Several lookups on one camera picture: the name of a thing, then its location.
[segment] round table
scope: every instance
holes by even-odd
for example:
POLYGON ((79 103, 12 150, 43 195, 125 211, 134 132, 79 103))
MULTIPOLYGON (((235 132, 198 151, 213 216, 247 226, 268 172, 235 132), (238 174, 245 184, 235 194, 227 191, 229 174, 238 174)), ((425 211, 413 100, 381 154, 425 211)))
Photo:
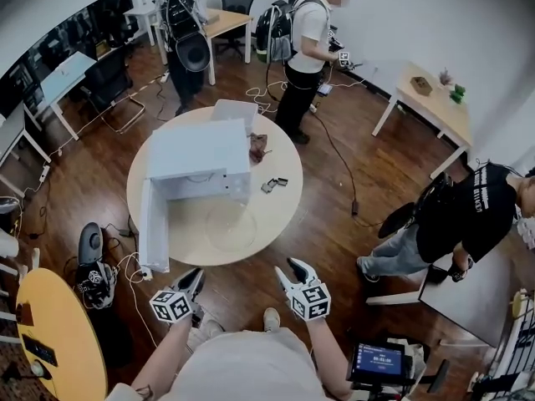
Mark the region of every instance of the round table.
MULTIPOLYGON (((210 121, 212 111, 213 107, 190 111, 170 120, 160 129, 206 123, 210 121)), ((170 258, 194 266, 220 266, 240 261, 271 244, 292 220, 303 191, 303 167, 299 154, 288 136, 264 116, 258 114, 255 117, 253 132, 257 135, 267 135, 266 151, 271 150, 260 164, 251 166, 251 197, 246 214, 248 220, 251 220, 252 216, 256 222, 254 239, 250 245, 242 246, 236 251, 223 251, 212 245, 206 234, 207 217, 216 207, 232 201, 228 195, 174 200, 169 204, 170 258), (288 185, 277 185, 272 193, 267 195, 261 190, 262 185, 273 178, 285 178, 288 185)), ((148 151, 149 140, 141 146, 134 158, 126 186, 128 208, 137 227, 140 227, 141 192, 148 151)), ((239 224, 239 221, 225 224, 231 226, 239 224)))
POLYGON ((85 308, 73 290, 48 269, 32 270, 18 289, 17 304, 30 305, 33 326, 17 324, 18 336, 54 350, 58 367, 24 348, 28 361, 38 360, 52 375, 39 379, 60 401, 102 401, 108 393, 104 357, 85 308))

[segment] screen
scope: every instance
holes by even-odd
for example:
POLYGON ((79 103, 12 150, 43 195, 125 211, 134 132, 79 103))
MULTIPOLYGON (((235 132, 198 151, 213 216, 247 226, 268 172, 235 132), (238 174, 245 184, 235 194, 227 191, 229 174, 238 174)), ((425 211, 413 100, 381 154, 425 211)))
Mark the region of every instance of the screen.
POLYGON ((361 343, 356 368, 371 373, 401 375, 401 351, 361 343))

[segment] black pants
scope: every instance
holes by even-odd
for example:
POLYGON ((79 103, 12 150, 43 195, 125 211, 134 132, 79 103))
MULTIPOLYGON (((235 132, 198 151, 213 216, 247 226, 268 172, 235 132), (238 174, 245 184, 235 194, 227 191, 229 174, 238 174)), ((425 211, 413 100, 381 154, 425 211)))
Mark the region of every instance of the black pants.
POLYGON ((472 401, 480 401, 486 393, 509 392, 516 382, 518 375, 519 373, 507 374, 500 378, 483 380, 480 383, 476 383, 472 390, 472 401))
POLYGON ((167 64, 176 92, 181 97, 181 105, 189 105, 193 97, 202 90, 204 72, 194 73, 186 70, 176 52, 167 53, 167 64))
POLYGON ((288 135, 295 135, 299 131, 299 125, 304 114, 310 108, 319 84, 322 80, 322 72, 300 73, 285 65, 288 87, 284 92, 283 99, 278 105, 277 118, 275 122, 288 135))

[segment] wooden floor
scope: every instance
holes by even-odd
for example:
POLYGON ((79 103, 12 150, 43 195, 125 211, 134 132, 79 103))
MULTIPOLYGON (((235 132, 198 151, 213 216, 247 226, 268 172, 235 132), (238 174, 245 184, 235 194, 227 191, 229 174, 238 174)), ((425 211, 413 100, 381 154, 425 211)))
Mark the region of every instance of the wooden floor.
MULTIPOLYGON (((138 48, 129 64, 135 89, 164 71, 156 48, 148 46, 138 48)), ((246 65, 234 56, 222 58, 216 67, 217 86, 207 85, 196 98, 195 106, 214 105, 218 99, 248 100, 247 89, 264 87, 265 68, 256 60, 246 65)), ((281 70, 273 67, 270 81, 281 79, 281 70)), ((350 82, 351 79, 342 74, 334 74, 334 83, 350 82)), ((156 85, 137 97, 147 105, 147 112, 124 135, 116 135, 96 121, 83 132, 79 142, 72 142, 61 156, 54 156, 49 185, 45 184, 32 198, 23 218, 24 233, 41 230, 43 218, 39 216, 39 208, 45 204, 49 188, 46 233, 37 241, 30 241, 41 248, 42 266, 62 275, 65 262, 77 254, 82 228, 91 221, 101 226, 113 223, 126 227, 129 212, 125 190, 130 164, 150 133, 162 125, 163 122, 155 118, 161 106, 164 109, 160 117, 170 119, 179 104, 171 83, 165 84, 163 89, 165 100, 156 97, 159 90, 156 85)), ((273 92, 281 95, 277 86, 273 87, 273 92)), ((381 222, 398 206, 414 200, 430 181, 429 174, 453 151, 444 140, 437 139, 429 127, 398 110, 374 138, 371 132, 387 104, 361 86, 336 88, 324 99, 318 112, 354 172, 362 224, 381 222)), ((83 103, 65 100, 61 106, 75 129, 90 120, 89 110, 83 103)), ((110 121, 124 123, 135 111, 126 104, 115 111, 110 121)), ((436 371, 443 358, 451 360, 451 370, 441 393, 431 396, 419 389, 413 399, 461 399, 470 376, 485 369, 493 351, 438 348, 441 338, 470 338, 470 335, 423 306, 366 307, 366 292, 354 264, 358 256, 369 254, 377 245, 377 228, 363 228, 352 221, 350 178, 320 123, 308 115, 303 130, 311 135, 312 141, 308 146, 298 147, 303 162, 304 188, 297 214, 266 250, 230 266, 206 269, 206 286, 198 297, 206 317, 215 318, 228 331, 260 330, 264 309, 276 307, 283 325, 309 343, 305 326, 294 319, 285 306, 273 271, 273 266, 286 266, 286 257, 294 256, 314 266, 327 283, 333 296, 329 325, 347 354, 352 347, 345 336, 349 327, 362 338, 373 338, 379 331, 388 330, 420 339, 433 347, 430 372, 436 371)), ((54 151, 68 138, 63 126, 51 118, 42 138, 43 147, 48 152, 54 151)), ((35 185, 41 162, 33 152, 25 151, 23 163, 10 161, 6 170, 18 177, 21 185, 35 185)), ((466 171, 457 161, 451 167, 451 174, 459 180, 466 171)), ((119 237, 113 227, 107 230, 107 235, 119 237)), ((117 263, 134 249, 130 239, 121 241, 122 247, 106 257, 110 264, 117 263)), ((158 275, 153 282, 135 286, 140 310, 156 341, 162 339, 166 329, 155 322, 147 299, 185 270, 187 266, 173 262, 170 274, 158 275)), ((411 283, 408 279, 390 278, 388 285, 392 290, 401 290, 411 283)), ((118 381, 130 383, 154 349, 135 311, 134 299, 122 272, 114 309, 135 339, 135 360, 127 367, 110 370, 110 386, 118 381)), ((195 348, 205 339, 202 331, 194 330, 190 346, 195 348)))

